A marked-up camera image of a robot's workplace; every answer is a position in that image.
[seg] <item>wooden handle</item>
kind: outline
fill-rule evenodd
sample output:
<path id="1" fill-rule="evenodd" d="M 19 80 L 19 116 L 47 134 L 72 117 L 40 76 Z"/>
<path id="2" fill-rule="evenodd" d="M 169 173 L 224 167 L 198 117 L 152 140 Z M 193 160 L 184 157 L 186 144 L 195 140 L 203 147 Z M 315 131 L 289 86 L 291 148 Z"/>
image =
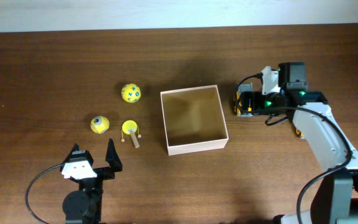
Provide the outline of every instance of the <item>wooden handle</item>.
<path id="1" fill-rule="evenodd" d="M 134 143 L 135 148 L 137 149 L 140 147 L 139 142 L 137 141 L 136 135 L 133 131 L 129 131 L 129 134 L 131 134 L 132 142 Z"/>

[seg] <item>yellow drum head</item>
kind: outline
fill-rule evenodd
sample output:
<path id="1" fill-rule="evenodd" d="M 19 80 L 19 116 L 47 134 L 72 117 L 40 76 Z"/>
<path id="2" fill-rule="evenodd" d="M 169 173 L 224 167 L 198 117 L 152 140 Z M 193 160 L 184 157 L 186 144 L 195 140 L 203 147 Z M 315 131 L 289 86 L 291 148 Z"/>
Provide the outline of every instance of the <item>yellow drum head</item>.
<path id="1" fill-rule="evenodd" d="M 137 124 L 133 120 L 127 120 L 122 124 L 122 131 L 125 134 L 130 134 L 130 131 L 136 132 L 137 131 Z"/>

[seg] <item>wooden table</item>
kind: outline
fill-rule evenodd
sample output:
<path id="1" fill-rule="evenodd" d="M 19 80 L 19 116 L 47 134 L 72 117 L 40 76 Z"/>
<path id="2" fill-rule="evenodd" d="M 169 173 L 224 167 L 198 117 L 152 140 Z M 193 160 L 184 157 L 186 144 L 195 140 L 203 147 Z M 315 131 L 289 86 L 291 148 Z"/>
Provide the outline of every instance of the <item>wooden table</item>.
<path id="1" fill-rule="evenodd" d="M 0 223 L 35 223 L 24 204 L 31 179 L 74 143 L 106 166 L 109 138 L 124 171 L 104 183 L 107 223 L 250 224 L 294 213 L 302 186 L 321 172 L 311 149 L 289 123 L 238 118 L 231 102 L 239 80 L 292 61 L 306 63 L 310 90 L 325 94 L 358 148 L 358 24 L 0 34 Z M 142 88 L 138 103 L 121 99 L 129 82 Z M 213 84 L 226 148 L 167 156 L 160 92 Z M 96 115 L 110 120 L 108 132 L 92 133 Z M 140 126 L 139 149 L 120 142 L 127 119 Z M 76 189 L 54 170 L 34 184 L 30 205 L 63 223 L 63 199 Z"/>

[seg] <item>patterned yellow ball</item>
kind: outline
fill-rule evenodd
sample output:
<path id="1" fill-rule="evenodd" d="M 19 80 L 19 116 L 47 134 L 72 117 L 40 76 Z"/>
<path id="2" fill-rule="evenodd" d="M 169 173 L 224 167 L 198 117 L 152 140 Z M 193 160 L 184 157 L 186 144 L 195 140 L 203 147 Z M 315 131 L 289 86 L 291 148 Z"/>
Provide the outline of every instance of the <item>patterned yellow ball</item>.
<path id="1" fill-rule="evenodd" d="M 91 121 L 91 129 L 96 134 L 103 134 L 109 129 L 110 122 L 104 116 L 96 116 Z"/>
<path id="2" fill-rule="evenodd" d="M 139 86 L 130 83 L 124 85 L 121 90 L 122 99 L 124 99 L 128 103 L 135 103 L 140 99 L 142 93 L 140 92 Z"/>

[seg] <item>open cardboard box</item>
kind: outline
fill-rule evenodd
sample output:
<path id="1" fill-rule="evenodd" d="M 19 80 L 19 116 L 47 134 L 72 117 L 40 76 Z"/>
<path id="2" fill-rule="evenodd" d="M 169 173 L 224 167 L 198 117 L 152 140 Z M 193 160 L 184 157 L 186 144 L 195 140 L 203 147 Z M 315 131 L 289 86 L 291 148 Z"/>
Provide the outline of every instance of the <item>open cardboard box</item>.
<path id="1" fill-rule="evenodd" d="M 168 155 L 225 147 L 229 136 L 216 85 L 161 92 Z"/>

